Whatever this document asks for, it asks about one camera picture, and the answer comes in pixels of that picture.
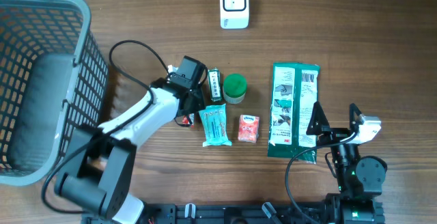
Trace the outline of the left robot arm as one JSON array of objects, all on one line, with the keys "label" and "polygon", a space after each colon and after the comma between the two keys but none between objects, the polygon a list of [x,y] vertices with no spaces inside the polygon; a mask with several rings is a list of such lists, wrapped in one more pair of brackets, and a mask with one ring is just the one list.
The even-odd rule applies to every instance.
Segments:
[{"label": "left robot arm", "polygon": [[97,128],[76,128],[66,158],[55,168],[54,192],[102,223],[148,221],[146,204],[129,192],[137,150],[161,127],[204,109],[206,66],[185,56],[174,72],[159,78],[147,94],[117,118]]}]

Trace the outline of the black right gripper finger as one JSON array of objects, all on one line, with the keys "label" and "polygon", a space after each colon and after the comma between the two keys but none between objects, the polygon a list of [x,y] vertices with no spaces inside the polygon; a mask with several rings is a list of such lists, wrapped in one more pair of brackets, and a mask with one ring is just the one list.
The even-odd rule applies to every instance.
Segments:
[{"label": "black right gripper finger", "polygon": [[351,103],[349,106],[349,122],[350,122],[350,130],[352,132],[358,131],[358,124],[356,119],[361,115],[360,109],[354,104]]},{"label": "black right gripper finger", "polygon": [[330,132],[330,124],[325,116],[320,102],[315,102],[309,125],[307,127],[307,135],[323,135]]}]

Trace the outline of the light green wet wipes pack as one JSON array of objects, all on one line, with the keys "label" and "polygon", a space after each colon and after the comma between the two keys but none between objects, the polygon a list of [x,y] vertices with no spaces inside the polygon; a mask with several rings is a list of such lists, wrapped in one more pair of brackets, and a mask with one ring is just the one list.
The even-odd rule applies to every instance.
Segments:
[{"label": "light green wet wipes pack", "polygon": [[227,136],[226,104],[207,106],[199,111],[199,116],[206,136],[203,147],[232,146]]}]

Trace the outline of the green white small box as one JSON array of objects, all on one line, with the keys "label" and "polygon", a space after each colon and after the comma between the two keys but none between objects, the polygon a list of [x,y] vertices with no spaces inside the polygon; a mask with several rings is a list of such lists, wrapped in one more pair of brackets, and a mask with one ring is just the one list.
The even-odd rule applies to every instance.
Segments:
[{"label": "green white small box", "polygon": [[221,101],[221,73],[217,68],[208,70],[208,84],[210,86],[210,96],[212,102]]}]

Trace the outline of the small red packet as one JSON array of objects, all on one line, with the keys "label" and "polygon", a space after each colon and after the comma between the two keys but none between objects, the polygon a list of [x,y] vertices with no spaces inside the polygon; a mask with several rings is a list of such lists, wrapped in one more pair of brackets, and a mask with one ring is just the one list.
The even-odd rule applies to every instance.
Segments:
[{"label": "small red packet", "polygon": [[195,114],[191,113],[189,115],[185,115],[182,119],[182,125],[184,127],[193,127],[195,123]]}]

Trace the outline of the green lid jar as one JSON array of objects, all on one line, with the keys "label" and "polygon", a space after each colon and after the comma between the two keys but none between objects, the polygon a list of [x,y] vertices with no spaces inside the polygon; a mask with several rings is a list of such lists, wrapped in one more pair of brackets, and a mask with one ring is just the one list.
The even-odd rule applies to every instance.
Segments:
[{"label": "green lid jar", "polygon": [[230,74],[223,82],[223,95],[230,104],[241,103],[247,91],[247,81],[241,74]]}]

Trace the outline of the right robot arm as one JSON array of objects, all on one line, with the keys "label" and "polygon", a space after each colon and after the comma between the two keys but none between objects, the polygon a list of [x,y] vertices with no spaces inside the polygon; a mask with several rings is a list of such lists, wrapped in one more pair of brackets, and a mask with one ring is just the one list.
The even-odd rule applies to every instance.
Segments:
[{"label": "right robot arm", "polygon": [[377,223],[385,222],[382,204],[375,198],[382,194],[387,164],[377,156],[361,156],[358,147],[371,141],[380,131],[382,122],[366,116],[352,103],[349,108],[348,128],[333,128],[319,102],[313,105],[308,135],[317,137],[316,145],[330,148],[328,161],[337,179],[339,193],[329,193],[320,214],[322,223]]}]

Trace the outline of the green 3M gloves bag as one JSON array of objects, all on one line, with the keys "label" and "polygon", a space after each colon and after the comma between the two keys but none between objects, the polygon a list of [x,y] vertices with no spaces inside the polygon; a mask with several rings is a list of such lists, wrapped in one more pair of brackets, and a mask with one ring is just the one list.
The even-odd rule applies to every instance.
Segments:
[{"label": "green 3M gloves bag", "polygon": [[319,73],[317,65],[273,64],[267,156],[292,158],[316,146],[307,127],[318,101]]}]

